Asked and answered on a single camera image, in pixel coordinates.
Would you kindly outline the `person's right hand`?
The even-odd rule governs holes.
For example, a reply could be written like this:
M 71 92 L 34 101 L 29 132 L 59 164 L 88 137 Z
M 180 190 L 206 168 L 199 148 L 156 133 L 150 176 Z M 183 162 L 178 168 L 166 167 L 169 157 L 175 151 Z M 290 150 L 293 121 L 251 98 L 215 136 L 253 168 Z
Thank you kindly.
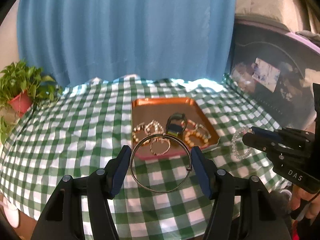
M 294 185 L 290 206 L 292 210 L 290 216 L 292 219 L 307 218 L 313 223 L 319 214 L 319 192 L 311 194 Z

